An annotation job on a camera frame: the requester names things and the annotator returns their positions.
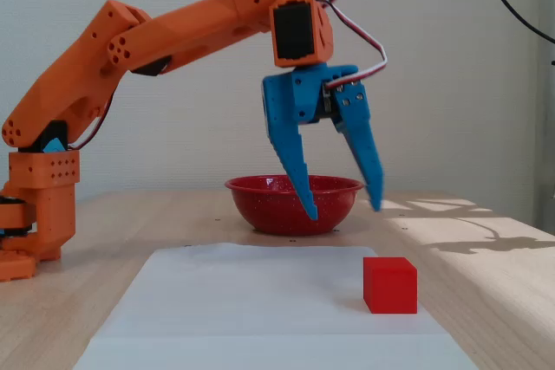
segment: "red block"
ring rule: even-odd
[[[364,257],[363,270],[372,314],[416,314],[418,272],[405,257]]]

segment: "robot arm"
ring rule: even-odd
[[[271,31],[274,62],[294,68],[266,77],[268,135],[305,210],[317,218],[298,125],[332,119],[382,200],[382,168],[354,66],[328,67],[333,35],[322,0],[202,0],[165,15],[107,1],[81,36],[36,80],[2,127],[10,179],[0,196],[0,281],[30,277],[75,234],[79,150],[73,146],[109,109],[127,72],[163,75],[258,32]],[[348,84],[339,82],[353,80]],[[36,232],[27,234],[36,222]]]

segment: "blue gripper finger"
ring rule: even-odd
[[[308,168],[304,163],[303,141],[298,132],[291,74],[264,78],[263,98],[268,138],[284,166],[304,210],[310,219],[317,220],[318,209],[310,190]]]
[[[349,144],[361,170],[370,203],[374,210],[382,208],[383,170],[370,130],[370,110],[363,84],[345,84],[335,94],[340,116],[333,120],[336,130],[342,133]]]

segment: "orange robot base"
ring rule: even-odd
[[[79,152],[10,153],[10,180],[2,196],[17,198],[0,204],[2,225],[36,232],[0,241],[0,282],[32,277],[36,263],[58,260],[62,245],[75,234],[75,184]]]

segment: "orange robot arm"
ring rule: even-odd
[[[274,22],[276,8],[295,2],[311,5],[313,48],[301,55],[290,54],[285,38],[291,33],[280,33]],[[10,154],[10,179],[0,197],[0,281],[32,276],[36,261],[58,258],[75,234],[80,147],[70,144],[104,117],[128,70],[165,74],[269,30],[279,67],[326,62],[333,52],[330,23],[316,0],[202,0],[156,18],[108,0],[2,126],[3,140],[19,152]],[[52,139],[59,140],[59,152],[46,153]],[[36,232],[27,235],[35,221]]]

